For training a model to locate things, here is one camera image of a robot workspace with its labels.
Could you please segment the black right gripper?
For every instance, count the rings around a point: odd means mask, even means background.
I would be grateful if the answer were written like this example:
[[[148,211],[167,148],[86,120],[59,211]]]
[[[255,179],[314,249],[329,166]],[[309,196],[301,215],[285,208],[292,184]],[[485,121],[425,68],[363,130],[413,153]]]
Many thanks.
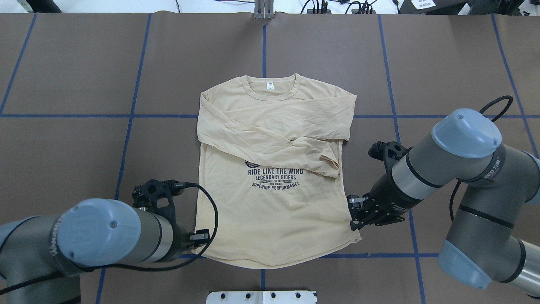
[[[366,194],[347,196],[352,231],[367,225],[401,223],[404,221],[403,214],[416,206],[416,199],[401,191],[392,177],[392,168],[407,155],[409,150],[396,141],[378,141],[369,149],[368,155],[383,161],[386,172]]]

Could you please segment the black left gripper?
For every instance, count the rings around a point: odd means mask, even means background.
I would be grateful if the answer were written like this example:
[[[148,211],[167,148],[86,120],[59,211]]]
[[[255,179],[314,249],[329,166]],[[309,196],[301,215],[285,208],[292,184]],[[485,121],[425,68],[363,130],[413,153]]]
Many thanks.
[[[143,185],[137,185],[132,193],[133,206],[146,208],[147,212],[162,216],[173,230],[172,250],[191,250],[210,243],[210,231],[202,229],[188,232],[177,223],[174,197],[179,196],[187,188],[203,188],[197,183],[177,180],[158,181],[151,179]]]

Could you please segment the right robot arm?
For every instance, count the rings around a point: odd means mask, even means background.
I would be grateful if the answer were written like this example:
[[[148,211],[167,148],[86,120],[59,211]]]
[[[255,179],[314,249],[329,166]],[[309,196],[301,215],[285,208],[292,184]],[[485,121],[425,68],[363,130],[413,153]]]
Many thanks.
[[[513,235],[525,205],[539,203],[539,160],[503,144],[482,112],[462,108],[418,144],[377,142],[368,152],[384,175],[364,195],[347,197],[350,229],[399,223],[439,189],[465,186],[438,254],[446,275],[476,289],[511,285],[539,299],[539,246]]]

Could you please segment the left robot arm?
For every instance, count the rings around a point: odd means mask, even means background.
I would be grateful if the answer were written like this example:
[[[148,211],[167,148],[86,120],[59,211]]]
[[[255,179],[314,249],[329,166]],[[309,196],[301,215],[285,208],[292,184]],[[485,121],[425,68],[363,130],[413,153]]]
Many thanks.
[[[212,204],[213,231],[177,223],[174,197],[197,188]],[[80,277],[99,269],[165,272],[185,267],[214,241],[219,216],[197,183],[151,179],[135,187],[133,205],[90,198],[58,215],[1,225],[1,279],[8,304],[79,304]]]

